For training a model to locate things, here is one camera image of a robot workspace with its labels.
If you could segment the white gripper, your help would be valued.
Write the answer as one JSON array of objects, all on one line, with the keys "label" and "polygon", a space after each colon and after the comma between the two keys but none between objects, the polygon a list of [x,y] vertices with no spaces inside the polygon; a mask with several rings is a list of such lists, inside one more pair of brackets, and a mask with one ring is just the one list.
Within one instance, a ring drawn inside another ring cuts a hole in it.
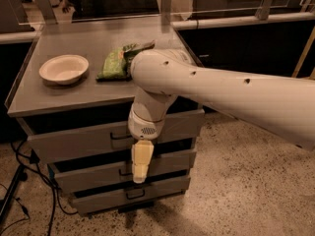
[{"label": "white gripper", "polygon": [[133,109],[130,110],[128,129],[134,139],[140,140],[132,145],[133,181],[137,184],[144,183],[147,178],[154,152],[154,145],[151,140],[160,135],[163,126],[164,121],[146,121],[137,116]]}]

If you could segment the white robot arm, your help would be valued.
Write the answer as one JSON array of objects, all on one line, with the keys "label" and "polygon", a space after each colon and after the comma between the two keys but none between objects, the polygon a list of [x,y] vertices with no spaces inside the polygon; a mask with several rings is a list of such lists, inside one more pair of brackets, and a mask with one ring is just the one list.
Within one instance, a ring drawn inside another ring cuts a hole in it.
[{"label": "white robot arm", "polygon": [[277,135],[299,148],[315,148],[315,82],[305,79],[201,68],[176,49],[140,52],[130,67],[138,86],[128,128],[133,181],[148,174],[167,109],[182,96]]}]

